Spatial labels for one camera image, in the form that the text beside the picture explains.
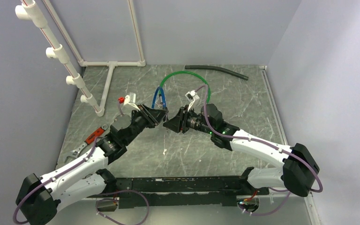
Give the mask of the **blue cable lock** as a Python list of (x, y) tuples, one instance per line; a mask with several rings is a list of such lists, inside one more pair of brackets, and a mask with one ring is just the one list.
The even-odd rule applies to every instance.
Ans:
[(161, 99), (161, 105), (162, 105), (163, 109), (167, 109), (164, 89), (161, 86), (158, 86), (155, 90), (154, 97), (152, 100), (152, 105), (151, 105), (152, 109), (154, 109), (154, 107), (155, 107), (157, 98)]

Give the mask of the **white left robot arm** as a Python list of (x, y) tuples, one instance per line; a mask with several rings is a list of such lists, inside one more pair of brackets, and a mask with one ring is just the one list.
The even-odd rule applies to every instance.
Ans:
[(63, 167), (37, 176), (27, 176), (16, 198), (13, 222), (17, 225), (45, 225), (65, 207), (92, 195), (112, 196), (117, 179), (107, 169), (127, 151), (127, 146), (145, 129), (154, 128), (167, 115), (167, 107), (137, 105), (131, 115), (115, 118), (105, 136), (90, 150)]

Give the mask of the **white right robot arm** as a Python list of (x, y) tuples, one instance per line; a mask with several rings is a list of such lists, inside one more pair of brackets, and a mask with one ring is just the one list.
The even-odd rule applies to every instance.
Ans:
[(164, 123), (164, 127), (176, 133), (189, 129), (207, 133), (219, 148), (249, 154), (269, 163), (271, 168), (249, 167), (243, 173), (240, 190), (250, 195), (258, 188), (284, 188), (292, 194), (306, 197), (318, 183), (319, 166), (307, 147), (301, 143), (294, 146), (279, 144), (256, 137), (223, 119), (214, 104), (201, 108), (200, 113), (181, 107), (177, 114)]

